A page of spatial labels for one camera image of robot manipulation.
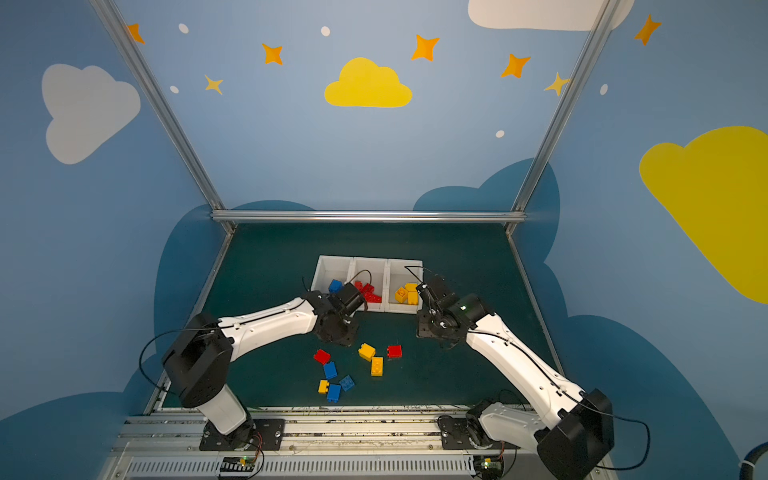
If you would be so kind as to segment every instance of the yellow lego brick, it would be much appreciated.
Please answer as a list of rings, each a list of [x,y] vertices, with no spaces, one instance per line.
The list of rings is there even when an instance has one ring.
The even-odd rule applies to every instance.
[[[375,356],[371,359],[371,376],[384,375],[384,358]]]
[[[408,290],[400,287],[395,292],[395,300],[397,303],[405,303],[408,301]]]
[[[376,354],[376,349],[367,343],[363,343],[357,353],[359,353],[362,358],[370,362],[373,356]]]

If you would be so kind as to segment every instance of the cable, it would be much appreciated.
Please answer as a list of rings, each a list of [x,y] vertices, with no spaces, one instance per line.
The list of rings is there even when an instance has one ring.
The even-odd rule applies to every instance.
[[[368,269],[360,270],[358,273],[355,273],[355,276],[353,276],[352,278],[350,278],[350,279],[349,279],[349,282],[347,282],[347,283],[351,283],[351,282],[352,282],[352,280],[354,280],[355,278],[357,278],[357,276],[358,276],[358,275],[360,275],[360,274],[361,274],[361,273],[363,273],[363,272],[368,272],[368,284],[369,284],[369,285],[373,285],[373,275],[371,275],[371,270],[368,270]]]
[[[515,462],[516,461],[518,461],[518,449],[515,449],[515,457],[512,459],[512,464],[509,465],[509,470],[507,470],[506,472],[502,473],[502,476],[499,477],[498,480],[502,480],[502,478],[507,476],[507,474],[512,471],[512,467],[515,466]]]
[[[762,443],[751,449],[746,454],[744,460],[739,463],[739,480],[752,480],[752,476],[755,472],[755,464],[760,457],[768,452],[768,442]]]
[[[578,405],[586,408],[587,410],[591,410],[592,412],[599,413],[600,415],[605,415],[605,416],[608,416],[608,417],[612,417],[614,419],[624,420],[625,422],[639,423],[643,427],[645,427],[645,434],[647,436],[647,440],[645,442],[645,453],[643,454],[643,459],[642,460],[640,460],[635,465],[632,465],[631,467],[621,467],[621,468],[601,467],[601,468],[604,468],[605,470],[615,470],[617,472],[624,472],[624,471],[627,471],[627,470],[635,470],[636,468],[640,468],[645,463],[645,461],[648,460],[648,452],[650,451],[650,427],[648,426],[648,424],[646,422],[643,422],[642,420],[628,419],[626,417],[622,417],[622,416],[619,416],[619,415],[614,415],[613,413],[601,412],[600,410],[593,409],[590,406],[586,406],[585,404],[579,402],[578,400],[576,400],[572,396],[568,395],[567,392],[565,392],[557,383],[555,383],[554,380],[549,375],[547,375],[547,373],[544,371],[544,369],[542,369],[542,367],[538,364],[538,362],[536,362],[536,360],[534,360],[533,357],[531,357],[528,354],[528,352],[523,350],[519,345],[514,344],[508,338],[505,338],[505,337],[500,336],[500,335],[496,335],[495,333],[478,332],[478,331],[475,331],[475,330],[469,330],[467,333],[477,333],[479,335],[494,336],[494,337],[496,337],[498,339],[503,340],[505,344],[509,344],[509,345],[514,346],[516,349],[518,349],[521,352],[523,352],[523,354],[525,356],[527,356],[529,360],[531,360],[531,363],[533,363],[536,366],[536,368],[539,370],[539,372],[541,372],[541,374],[544,375],[544,377],[546,377],[546,379],[549,380],[549,382],[553,386],[555,386],[560,392],[562,392],[563,395],[567,396],[569,399],[573,400]]]
[[[502,392],[510,392],[512,395],[515,396],[515,398],[518,400],[518,402],[520,402],[520,406],[523,408],[523,412],[527,412],[528,411],[528,409],[525,408],[525,402],[523,402],[522,399],[520,398],[520,394],[518,394],[514,390],[510,390],[510,389],[501,389],[501,390],[499,390],[498,391],[498,395],[496,396],[496,398],[498,399],[498,401],[500,403],[503,403],[502,402]]]
[[[295,306],[295,307],[293,307],[292,309],[288,309],[288,311],[289,311],[289,312],[291,312],[291,311],[294,311],[295,309],[297,309],[297,308],[299,308],[300,306],[302,306],[302,305],[304,304],[304,302],[306,302],[306,299],[303,299],[303,300],[301,301],[301,303],[299,303],[298,305],[296,305],[296,306]],[[252,319],[252,320],[248,320],[248,321],[246,321],[246,322],[242,322],[240,325],[246,325],[246,324],[248,324],[248,323],[251,323],[251,322],[256,322],[257,320],[263,320],[263,319],[265,319],[265,318],[267,318],[267,317],[270,317],[270,316],[275,316],[275,315],[278,315],[278,314],[280,314],[280,313],[283,313],[283,311],[281,310],[281,311],[279,311],[279,312],[270,313],[269,315],[260,316],[259,318],[256,318],[256,319]],[[164,335],[167,335],[167,334],[169,334],[169,333],[178,333],[178,332],[202,332],[202,331],[204,331],[204,330],[210,330],[211,332],[213,332],[214,330],[222,330],[222,328],[221,328],[220,326],[216,325],[216,326],[208,326],[208,327],[205,327],[205,328],[196,328],[196,329],[172,329],[172,330],[168,330],[167,332],[162,332],[160,335],[156,335],[156,336],[155,336],[155,337],[154,337],[152,340],[150,340],[149,342],[147,342],[147,344],[146,344],[146,345],[144,345],[144,348],[143,348],[143,349],[141,349],[141,353],[139,353],[139,372],[141,372],[141,375],[142,375],[142,376],[143,376],[145,379],[147,379],[147,381],[148,381],[148,382],[149,382],[149,383],[150,383],[150,384],[151,384],[151,385],[152,385],[154,388],[156,388],[156,389],[160,389],[161,391],[163,391],[163,392],[166,392],[166,393],[173,393],[173,392],[171,392],[170,390],[168,390],[168,389],[165,389],[164,387],[162,387],[162,386],[159,386],[157,383],[155,383],[155,382],[154,382],[154,381],[153,381],[151,378],[149,378],[149,375],[147,375],[147,373],[144,371],[144,360],[143,360],[143,358],[144,358],[144,352],[146,352],[146,351],[147,351],[147,348],[149,348],[149,345],[151,345],[151,344],[152,344],[152,342],[154,342],[155,340],[157,340],[157,339],[159,339],[160,337],[162,337],[162,336],[164,336]]]

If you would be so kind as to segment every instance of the white storage box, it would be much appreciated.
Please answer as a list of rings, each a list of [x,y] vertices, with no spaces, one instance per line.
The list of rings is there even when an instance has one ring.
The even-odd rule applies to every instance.
[[[355,273],[352,271],[352,257],[332,257],[320,255],[317,259],[315,278],[312,279],[310,290],[328,293],[331,280],[347,283]]]
[[[369,312],[383,312],[384,306],[387,301],[387,288],[389,286],[389,278],[386,275],[386,258],[367,258],[367,257],[354,257],[352,259],[352,269],[350,270],[350,279],[360,270],[368,270],[371,273],[371,285],[373,285],[373,293],[382,297],[381,303],[369,303]],[[359,280],[363,285],[369,282],[368,272],[362,272],[355,277],[355,281]],[[364,310],[365,305],[358,308],[358,310]]]
[[[381,303],[369,303],[369,312],[391,312],[416,314],[422,308],[422,299],[419,297],[419,305],[407,305],[395,300],[395,292],[406,283],[418,283],[419,281],[406,269],[406,266],[416,266],[410,270],[419,277],[424,278],[424,263],[421,260],[402,260],[399,258],[368,258],[368,257],[334,257],[320,255],[317,259],[315,277],[312,279],[310,290],[319,290],[328,293],[328,286],[332,280],[347,283],[353,279],[360,270],[363,272],[354,280],[360,280],[363,285],[371,282],[373,292],[382,297]]]
[[[419,309],[422,308],[422,298],[419,297],[419,305],[407,305],[399,303],[395,300],[395,292],[401,286],[405,286],[406,283],[419,283],[411,273],[406,269],[407,266],[417,266],[417,268],[411,268],[410,270],[419,277],[424,279],[424,263],[421,260],[400,260],[398,258],[390,258],[387,265],[388,277],[389,277],[389,291],[387,303],[384,306],[386,312],[392,313],[412,313],[416,314]]]

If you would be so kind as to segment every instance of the green tabletop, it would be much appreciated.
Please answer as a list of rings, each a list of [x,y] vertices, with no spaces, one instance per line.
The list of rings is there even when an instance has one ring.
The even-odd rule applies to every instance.
[[[456,293],[477,293],[510,329],[553,365],[544,332],[525,291],[501,225],[496,224],[244,224],[210,291],[204,310],[216,317],[263,310],[301,295],[302,276],[312,282],[319,255],[423,260],[448,279]],[[342,377],[355,387],[338,405],[473,405],[515,390],[482,355],[461,342],[452,349],[416,338],[416,316],[358,312],[354,346],[322,343],[312,333],[291,336],[256,349],[230,365],[228,384],[249,407],[326,406],[317,392],[323,367],[312,357],[331,354]],[[360,358],[362,343],[384,356],[384,375],[371,377]],[[386,347],[402,345],[401,359],[387,359]],[[503,401],[516,403],[505,393]],[[179,406],[168,395],[165,406]]]

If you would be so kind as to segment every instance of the blue wall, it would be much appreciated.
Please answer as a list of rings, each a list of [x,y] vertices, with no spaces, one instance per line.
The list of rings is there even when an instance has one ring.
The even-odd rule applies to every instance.
[[[41,93],[54,64],[96,65],[138,90],[87,0],[3,3],[3,478],[37,478],[36,462],[40,478],[96,476],[151,392],[136,374],[141,347],[184,322],[223,239],[140,91],[138,115],[95,152],[57,160]]]
[[[478,188],[534,156],[559,100],[545,89],[558,72],[568,78],[587,36],[484,28],[467,0],[118,5],[229,208],[411,210],[439,187]],[[417,35],[440,38],[432,61],[412,60]],[[283,64],[265,64],[262,44],[282,47]],[[531,57],[520,78],[501,77],[510,54]],[[357,57],[394,69],[410,103],[329,104],[326,86]]]
[[[634,36],[649,14],[662,25],[643,45]],[[648,464],[622,478],[736,478],[738,458],[768,439],[768,305],[723,278],[639,171],[657,144],[686,146],[734,125],[768,132],[755,81],[768,77],[766,18],[762,2],[637,0],[515,231],[566,373],[608,393],[617,414],[651,424]],[[711,173],[733,166],[725,157]],[[711,220],[720,232],[738,228],[727,215]],[[637,461],[643,441],[619,422],[614,463]]]

